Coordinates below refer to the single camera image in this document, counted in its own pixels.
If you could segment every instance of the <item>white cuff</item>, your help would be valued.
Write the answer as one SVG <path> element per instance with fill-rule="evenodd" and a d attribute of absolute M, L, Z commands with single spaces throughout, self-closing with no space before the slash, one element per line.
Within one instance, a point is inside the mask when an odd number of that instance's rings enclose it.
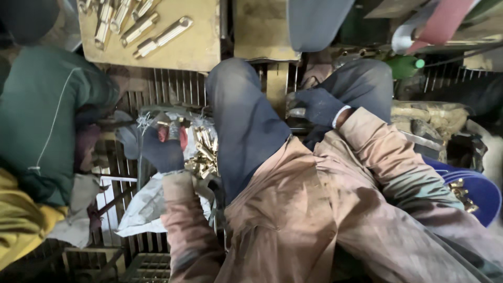
<path fill-rule="evenodd" d="M 337 112 L 336 117 L 335 117 L 335 118 L 333 119 L 333 121 L 332 121 L 332 128 L 334 128 L 334 129 L 336 128 L 337 118 L 339 118 L 339 115 L 340 115 L 340 114 L 341 114 L 344 110 L 346 110 L 346 109 L 350 109 L 350 108 L 351 108 L 351 106 L 346 105 L 346 106 L 344 106 L 343 108 L 341 108 L 341 109 L 339 110 L 339 112 Z"/>

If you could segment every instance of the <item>gray pants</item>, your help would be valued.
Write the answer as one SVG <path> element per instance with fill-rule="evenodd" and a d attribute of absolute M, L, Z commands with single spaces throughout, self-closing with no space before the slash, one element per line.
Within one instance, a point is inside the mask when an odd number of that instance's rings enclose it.
<path fill-rule="evenodd" d="M 381 61 L 360 59 L 334 72 L 318 87 L 352 107 L 364 107 L 390 122 L 393 81 Z M 229 205 L 248 185 L 257 168 L 291 134 L 290 128 L 261 92 L 257 72 L 242 59 L 218 64 L 206 80 L 218 133 L 218 170 Z M 331 130 L 316 126 L 305 144 L 311 150 Z"/>

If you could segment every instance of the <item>person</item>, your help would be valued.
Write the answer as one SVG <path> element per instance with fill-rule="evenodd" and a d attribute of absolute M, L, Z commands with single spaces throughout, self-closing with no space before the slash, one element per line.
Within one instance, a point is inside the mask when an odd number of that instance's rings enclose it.
<path fill-rule="evenodd" d="M 203 216 L 180 142 L 146 132 L 143 155 L 164 173 L 170 282 L 330 282 L 340 246 L 386 282 L 503 279 L 492 235 L 389 125 L 390 68 L 348 62 L 295 94 L 317 124 L 302 143 L 274 112 L 255 70 L 221 62 L 206 89 L 232 232 L 225 255 Z"/>
<path fill-rule="evenodd" d="M 86 125 L 115 106 L 127 81 L 55 47 L 25 47 L 14 60 L 0 95 L 0 270 L 66 217 L 74 163 L 89 159 L 80 141 L 97 139 Z"/>

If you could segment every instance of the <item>sleeve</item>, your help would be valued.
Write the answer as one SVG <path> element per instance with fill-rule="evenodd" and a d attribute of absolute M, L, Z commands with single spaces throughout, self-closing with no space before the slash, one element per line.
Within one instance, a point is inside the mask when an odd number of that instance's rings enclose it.
<path fill-rule="evenodd" d="M 62 211 L 37 205 L 0 169 L 0 270 L 38 247 L 64 218 Z"/>
<path fill-rule="evenodd" d="M 348 118 L 340 133 L 362 164 L 382 186 L 382 194 L 394 206 L 413 214 L 435 203 L 463 209 L 463 204 L 435 170 L 413 151 L 395 126 L 389 126 L 364 108 Z"/>
<path fill-rule="evenodd" d="M 392 205 L 404 210 L 489 277 L 501 276 L 503 241 L 471 214 L 435 170 L 413 151 L 395 126 L 364 108 L 340 133 L 382 186 Z"/>
<path fill-rule="evenodd" d="M 166 214 L 161 216 L 171 246 L 170 282 L 214 282 L 225 259 L 203 216 L 190 172 L 162 179 Z"/>

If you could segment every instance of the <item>dark blue glove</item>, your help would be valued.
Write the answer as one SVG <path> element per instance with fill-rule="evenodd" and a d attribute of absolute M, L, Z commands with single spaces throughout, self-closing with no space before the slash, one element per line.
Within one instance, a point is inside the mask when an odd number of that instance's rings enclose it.
<path fill-rule="evenodd" d="M 162 143 L 159 140 L 157 130 L 152 127 L 149 127 L 143 136 L 142 155 L 160 173 L 168 173 L 185 168 L 184 154 L 180 141 L 169 139 Z"/>
<path fill-rule="evenodd" d="M 295 100 L 301 101 L 301 103 L 297 104 L 295 109 L 290 110 L 291 116 L 305 118 L 311 123 L 327 127 L 333 127 L 332 123 L 337 113 L 346 106 L 345 103 L 322 88 L 296 92 Z"/>

